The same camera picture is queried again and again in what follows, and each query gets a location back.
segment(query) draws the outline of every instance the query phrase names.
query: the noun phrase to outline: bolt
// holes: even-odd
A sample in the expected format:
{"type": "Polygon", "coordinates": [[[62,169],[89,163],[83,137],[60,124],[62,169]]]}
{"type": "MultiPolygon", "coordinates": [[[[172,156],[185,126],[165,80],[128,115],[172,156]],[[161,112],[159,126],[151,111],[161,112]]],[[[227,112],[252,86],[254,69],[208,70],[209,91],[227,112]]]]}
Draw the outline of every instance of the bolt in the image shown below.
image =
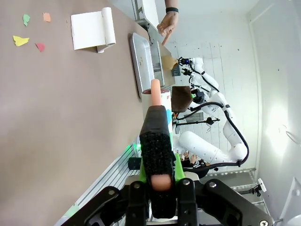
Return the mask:
{"type": "Polygon", "coordinates": [[[190,183],[189,180],[183,180],[184,185],[188,185],[189,183],[190,183]]]}
{"type": "Polygon", "coordinates": [[[134,184],[134,188],[139,188],[139,187],[140,187],[140,184],[138,184],[138,183],[134,184]]]}
{"type": "Polygon", "coordinates": [[[210,186],[211,188],[214,188],[214,187],[216,187],[216,183],[215,183],[215,182],[210,182],[210,183],[209,183],[209,186],[210,186]]]}
{"type": "Polygon", "coordinates": [[[266,220],[262,220],[260,222],[260,226],[269,226],[268,222],[266,220]]]}

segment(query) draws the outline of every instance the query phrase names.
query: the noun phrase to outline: wristband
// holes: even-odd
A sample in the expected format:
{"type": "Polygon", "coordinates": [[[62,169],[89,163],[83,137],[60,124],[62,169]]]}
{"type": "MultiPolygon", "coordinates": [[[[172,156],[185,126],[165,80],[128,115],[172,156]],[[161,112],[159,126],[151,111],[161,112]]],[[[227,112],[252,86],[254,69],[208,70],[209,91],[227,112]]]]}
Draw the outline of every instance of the wristband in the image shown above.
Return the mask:
{"type": "Polygon", "coordinates": [[[179,13],[179,9],[175,8],[175,7],[168,7],[168,8],[166,8],[166,13],[168,13],[168,12],[177,12],[177,13],[179,13]]]}

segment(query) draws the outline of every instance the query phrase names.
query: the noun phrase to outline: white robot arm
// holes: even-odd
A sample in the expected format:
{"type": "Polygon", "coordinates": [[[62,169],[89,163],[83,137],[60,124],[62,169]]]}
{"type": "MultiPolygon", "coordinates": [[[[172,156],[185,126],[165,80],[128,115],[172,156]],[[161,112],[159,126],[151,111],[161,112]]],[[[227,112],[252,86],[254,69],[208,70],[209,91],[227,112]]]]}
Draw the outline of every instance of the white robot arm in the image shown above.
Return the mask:
{"type": "MultiPolygon", "coordinates": [[[[206,80],[206,83],[210,83],[210,91],[207,94],[209,99],[205,98],[204,103],[219,103],[220,106],[223,107],[223,111],[227,114],[227,122],[225,123],[223,127],[223,134],[226,137],[226,139],[231,144],[230,150],[220,150],[219,148],[215,147],[211,143],[205,141],[195,133],[191,131],[186,131],[180,135],[180,137],[174,136],[174,148],[176,149],[182,149],[188,150],[200,158],[204,159],[206,162],[210,164],[215,163],[223,163],[223,162],[231,162],[236,163],[237,161],[243,160],[247,154],[248,154],[248,148],[246,143],[243,141],[243,136],[239,132],[236,124],[236,118],[235,115],[228,104],[228,102],[225,99],[225,96],[217,91],[218,89],[218,83],[215,81],[214,78],[212,78],[210,75],[208,75],[202,68],[203,66],[203,59],[201,58],[193,58],[189,59],[189,62],[187,62],[187,59],[185,64],[189,64],[191,67],[193,66],[194,73],[192,73],[190,76],[192,77],[192,84],[197,86],[202,86],[203,81],[206,80]]],[[[190,105],[191,107],[198,110],[198,107],[202,105],[203,103],[200,103],[196,106],[194,103],[193,105],[190,105]]],[[[203,106],[201,110],[205,112],[206,114],[212,115],[216,109],[219,108],[217,105],[207,105],[203,106]]]]}

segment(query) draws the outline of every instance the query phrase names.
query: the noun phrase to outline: metal tray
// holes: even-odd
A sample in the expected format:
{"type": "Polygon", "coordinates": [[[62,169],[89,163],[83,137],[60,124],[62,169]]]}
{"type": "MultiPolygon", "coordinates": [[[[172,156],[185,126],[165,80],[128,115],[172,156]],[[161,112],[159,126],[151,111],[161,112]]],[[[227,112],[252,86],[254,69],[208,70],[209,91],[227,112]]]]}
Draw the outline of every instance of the metal tray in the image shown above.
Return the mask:
{"type": "Polygon", "coordinates": [[[151,88],[151,80],[155,78],[151,61],[150,44],[144,37],[133,33],[130,38],[130,47],[139,97],[141,98],[142,92],[151,88]]]}

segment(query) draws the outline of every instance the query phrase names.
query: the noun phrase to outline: brown cardboard box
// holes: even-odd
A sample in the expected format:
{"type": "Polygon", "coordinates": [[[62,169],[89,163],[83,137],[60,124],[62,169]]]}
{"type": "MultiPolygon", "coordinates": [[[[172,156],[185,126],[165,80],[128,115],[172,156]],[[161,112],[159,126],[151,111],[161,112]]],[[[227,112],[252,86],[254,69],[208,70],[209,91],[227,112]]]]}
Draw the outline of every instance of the brown cardboard box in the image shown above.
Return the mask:
{"type": "Polygon", "coordinates": [[[172,70],[178,65],[178,60],[172,56],[161,57],[163,70],[172,70]]]}

